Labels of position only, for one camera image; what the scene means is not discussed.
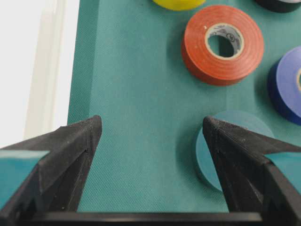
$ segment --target green mat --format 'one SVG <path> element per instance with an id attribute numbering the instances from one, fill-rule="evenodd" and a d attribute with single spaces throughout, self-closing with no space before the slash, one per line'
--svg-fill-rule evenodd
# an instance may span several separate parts
<path id="1" fill-rule="evenodd" d="M 180 53 L 186 23 L 213 4 L 248 13 L 265 39 L 260 67 L 229 87 L 192 77 Z M 103 136 L 79 211 L 227 211 L 223 195 L 193 168 L 207 115 L 246 111 L 276 138 L 301 145 L 301 127 L 274 111 L 266 90 L 270 67 L 301 45 L 301 10 L 276 14 L 252 0 L 207 0 L 202 7 L 173 12 L 151 0 L 81 1 L 69 123 L 99 114 Z"/>

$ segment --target white wall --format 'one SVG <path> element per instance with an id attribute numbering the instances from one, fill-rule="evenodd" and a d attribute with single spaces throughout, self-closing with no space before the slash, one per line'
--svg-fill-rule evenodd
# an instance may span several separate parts
<path id="1" fill-rule="evenodd" d="M 1 1 L 0 147 L 67 123 L 78 9 L 79 0 Z"/>

